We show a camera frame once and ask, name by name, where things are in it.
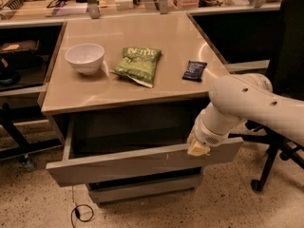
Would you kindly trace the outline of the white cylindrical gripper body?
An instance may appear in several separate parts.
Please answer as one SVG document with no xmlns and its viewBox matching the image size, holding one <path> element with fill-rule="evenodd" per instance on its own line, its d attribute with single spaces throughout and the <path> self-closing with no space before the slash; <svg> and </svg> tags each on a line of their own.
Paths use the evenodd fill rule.
<svg viewBox="0 0 304 228">
<path fill-rule="evenodd" d="M 208 147 L 220 146 L 228 138 L 230 130 L 242 122 L 239 116 L 221 113 L 210 103 L 195 119 L 187 141 Z"/>
</svg>

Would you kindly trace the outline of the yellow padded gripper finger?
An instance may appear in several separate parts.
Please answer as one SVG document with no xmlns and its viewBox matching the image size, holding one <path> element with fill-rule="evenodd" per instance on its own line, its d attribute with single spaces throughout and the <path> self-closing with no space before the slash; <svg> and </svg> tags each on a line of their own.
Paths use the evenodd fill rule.
<svg viewBox="0 0 304 228">
<path fill-rule="evenodd" d="M 202 155 L 208 155 L 210 151 L 211 151 L 211 148 L 208 145 L 201 143 L 199 141 L 193 140 L 190 143 L 190 146 L 187 150 L 187 154 L 190 156 L 198 157 L 198 156 L 202 156 Z"/>
</svg>

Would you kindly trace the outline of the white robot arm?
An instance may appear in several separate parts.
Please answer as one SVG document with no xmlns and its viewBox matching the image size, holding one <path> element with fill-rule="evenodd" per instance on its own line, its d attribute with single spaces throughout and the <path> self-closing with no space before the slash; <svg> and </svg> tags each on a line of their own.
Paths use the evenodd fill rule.
<svg viewBox="0 0 304 228">
<path fill-rule="evenodd" d="M 219 77 L 211 85 L 209 99 L 187 140 L 191 156 L 206 155 L 222 145 L 230 130 L 246 120 L 304 145 L 304 102 L 274 94 L 272 84 L 261 74 Z"/>
</svg>

